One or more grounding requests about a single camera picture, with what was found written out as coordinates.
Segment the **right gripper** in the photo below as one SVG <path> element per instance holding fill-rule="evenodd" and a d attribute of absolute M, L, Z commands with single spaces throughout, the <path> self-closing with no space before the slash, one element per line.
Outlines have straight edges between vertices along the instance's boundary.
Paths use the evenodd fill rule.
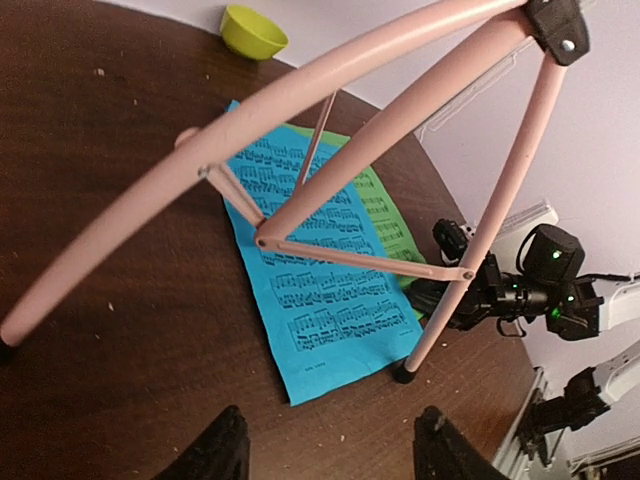
<path fill-rule="evenodd" d="M 421 315 L 431 319 L 449 286 L 448 282 L 417 279 L 409 284 L 409 302 Z M 496 256 L 488 254 L 478 275 L 471 282 L 462 300 L 447 323 L 455 330 L 471 330 L 488 317 L 498 303 L 503 286 Z"/>

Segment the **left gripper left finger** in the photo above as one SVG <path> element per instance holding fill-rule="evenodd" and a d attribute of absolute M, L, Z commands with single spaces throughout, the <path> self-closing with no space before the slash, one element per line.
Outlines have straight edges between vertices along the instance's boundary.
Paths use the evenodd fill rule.
<path fill-rule="evenodd" d="M 246 419 L 236 405 L 227 406 L 156 480 L 247 480 L 250 439 Z"/>

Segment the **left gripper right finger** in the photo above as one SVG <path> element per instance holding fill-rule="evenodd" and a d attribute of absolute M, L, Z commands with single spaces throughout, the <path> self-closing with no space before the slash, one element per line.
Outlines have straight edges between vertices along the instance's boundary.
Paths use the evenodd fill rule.
<path fill-rule="evenodd" d="M 417 480 L 507 480 L 436 406 L 414 421 L 414 476 Z"/>

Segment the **green sheet music paper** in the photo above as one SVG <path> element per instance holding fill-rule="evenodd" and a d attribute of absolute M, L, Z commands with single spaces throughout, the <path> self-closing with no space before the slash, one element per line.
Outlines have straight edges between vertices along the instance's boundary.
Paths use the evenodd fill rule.
<path fill-rule="evenodd" d="M 313 128 L 300 127 L 292 124 L 284 124 L 283 127 L 289 128 L 300 135 L 311 138 L 314 133 Z M 323 131 L 320 145 L 316 151 L 316 157 L 314 158 L 311 172 L 315 172 L 316 167 L 324 165 L 326 160 L 324 157 L 320 158 L 325 153 L 328 154 L 329 146 L 334 149 L 340 149 L 343 145 L 349 142 L 350 136 L 341 135 L 338 133 Z M 400 210 L 393 202 L 392 197 L 387 192 L 384 184 L 380 180 L 379 176 L 375 172 L 372 166 L 367 167 L 359 174 L 352 183 L 354 191 L 360 197 L 360 203 L 367 210 L 369 217 L 369 223 L 376 228 L 376 233 L 379 237 L 378 243 L 380 243 L 386 252 L 387 257 L 396 260 L 405 260 L 414 263 L 427 263 L 424 255 L 418 250 L 418 246 L 410 233 L 409 227 L 406 221 L 402 217 Z M 314 214 L 306 220 L 295 231 L 295 234 L 301 233 L 303 227 L 311 226 L 310 222 L 319 220 L 321 215 L 324 215 L 325 211 L 328 211 L 330 202 L 323 205 L 321 209 L 314 212 Z M 345 246 L 329 246 L 327 248 L 340 249 L 355 252 L 355 247 Z M 365 253 L 364 250 L 357 250 L 358 253 L 363 253 L 370 256 L 382 256 L 381 253 Z M 399 288 L 404 291 L 415 280 L 415 278 L 398 276 L 396 275 L 396 281 Z"/>

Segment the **pink music stand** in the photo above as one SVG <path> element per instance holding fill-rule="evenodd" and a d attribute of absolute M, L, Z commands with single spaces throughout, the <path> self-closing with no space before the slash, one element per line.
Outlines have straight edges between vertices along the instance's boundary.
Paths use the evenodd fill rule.
<path fill-rule="evenodd" d="M 339 89 L 459 29 L 472 33 L 368 121 L 322 168 L 304 167 L 292 196 L 266 216 L 229 167 L 230 159 L 282 123 L 321 106 L 324 126 Z M 313 246 L 291 233 L 359 173 L 501 59 L 533 39 L 544 58 L 530 101 L 476 233 L 457 267 L 436 267 Z M 462 300 L 529 170 L 566 71 L 588 53 L 578 1 L 438 1 L 366 32 L 291 71 L 207 127 L 191 128 L 165 159 L 119 196 L 39 276 L 1 324 L 10 358 L 42 320 L 114 250 L 200 181 L 209 182 L 254 227 L 267 252 L 448 282 L 418 344 L 395 369 L 411 382 Z"/>

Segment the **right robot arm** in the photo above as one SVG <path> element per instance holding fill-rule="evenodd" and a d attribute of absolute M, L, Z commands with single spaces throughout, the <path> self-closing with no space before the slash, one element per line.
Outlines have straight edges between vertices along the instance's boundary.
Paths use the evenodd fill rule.
<path fill-rule="evenodd" d="M 581 341 L 639 317 L 639 278 L 580 274 L 585 251 L 579 239 L 551 224 L 535 226 L 515 255 L 515 272 L 500 268 L 488 252 L 448 325 L 469 331 L 487 318 L 498 325 L 544 318 L 549 332 Z M 530 456 L 546 448 L 555 431 L 577 431 L 639 386 L 639 345 L 574 375 L 562 395 L 535 395 L 517 434 Z"/>

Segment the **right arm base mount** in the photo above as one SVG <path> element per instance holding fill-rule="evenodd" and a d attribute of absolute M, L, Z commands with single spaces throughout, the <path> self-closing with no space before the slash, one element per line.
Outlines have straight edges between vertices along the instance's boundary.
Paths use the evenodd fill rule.
<path fill-rule="evenodd" d="M 610 410 L 599 396 L 601 387 L 596 385 L 594 371 L 587 367 L 569 380 L 563 395 L 534 406 L 534 425 L 544 435 L 565 428 L 576 431 Z"/>

